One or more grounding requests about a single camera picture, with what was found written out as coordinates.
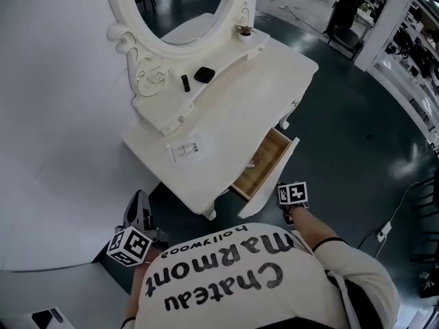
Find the gray wall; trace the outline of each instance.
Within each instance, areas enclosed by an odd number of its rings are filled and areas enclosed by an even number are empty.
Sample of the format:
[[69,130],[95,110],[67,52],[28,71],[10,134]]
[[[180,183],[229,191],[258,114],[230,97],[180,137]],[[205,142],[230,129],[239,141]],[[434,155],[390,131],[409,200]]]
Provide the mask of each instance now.
[[108,0],[0,0],[0,269],[89,263],[156,178],[122,143],[137,115]]
[[128,294],[99,263],[35,273],[0,272],[0,317],[58,307],[76,329],[118,329]]

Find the white floor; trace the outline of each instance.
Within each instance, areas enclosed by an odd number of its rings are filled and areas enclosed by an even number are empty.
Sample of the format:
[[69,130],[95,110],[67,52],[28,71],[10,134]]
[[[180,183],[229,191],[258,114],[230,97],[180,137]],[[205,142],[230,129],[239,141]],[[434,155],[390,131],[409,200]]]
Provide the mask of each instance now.
[[[264,13],[271,14],[327,42],[328,37],[326,34],[322,34],[322,32],[327,27],[334,2],[335,0],[257,0],[256,16],[258,16],[257,18],[262,18]],[[281,6],[288,6],[297,17],[293,16],[286,9],[280,9]],[[365,28],[366,26],[359,21],[354,21],[351,27],[358,36],[363,34]],[[332,42],[331,46],[348,57],[352,56],[351,53],[335,42]]]

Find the small potted plant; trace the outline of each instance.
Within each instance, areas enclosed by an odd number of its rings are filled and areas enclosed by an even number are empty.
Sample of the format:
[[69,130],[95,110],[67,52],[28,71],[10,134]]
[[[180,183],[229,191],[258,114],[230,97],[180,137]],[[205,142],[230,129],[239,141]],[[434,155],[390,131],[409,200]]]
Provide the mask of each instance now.
[[248,25],[237,25],[236,31],[238,33],[238,38],[242,42],[248,42],[252,38],[252,28]]

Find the open drawer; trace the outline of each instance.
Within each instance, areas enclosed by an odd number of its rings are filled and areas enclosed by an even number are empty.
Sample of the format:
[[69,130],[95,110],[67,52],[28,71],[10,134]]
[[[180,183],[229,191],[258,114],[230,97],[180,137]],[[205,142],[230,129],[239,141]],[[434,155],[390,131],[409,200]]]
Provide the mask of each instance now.
[[248,201],[239,213],[246,218],[258,213],[265,206],[299,139],[289,140],[274,128],[262,140],[253,156],[254,168],[247,168],[230,186]]

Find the dressing table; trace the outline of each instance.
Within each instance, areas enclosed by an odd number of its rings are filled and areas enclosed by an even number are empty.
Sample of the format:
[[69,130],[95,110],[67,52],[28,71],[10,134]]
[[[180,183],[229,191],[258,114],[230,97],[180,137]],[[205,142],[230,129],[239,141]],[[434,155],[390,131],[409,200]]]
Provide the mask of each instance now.
[[[201,14],[159,39],[134,0],[110,0],[118,23],[108,39],[127,55],[139,113],[123,141],[190,210],[210,220],[216,197],[228,189],[248,202],[242,218],[266,204],[299,142],[274,126],[287,128],[318,70],[262,31],[253,30],[248,42],[238,39],[236,26],[253,24],[255,2],[221,0],[215,14]],[[208,84],[193,78],[202,66],[215,70]],[[182,75],[189,78],[187,93]],[[174,162],[175,143],[191,143],[196,159]],[[246,168],[250,161],[253,168]]]

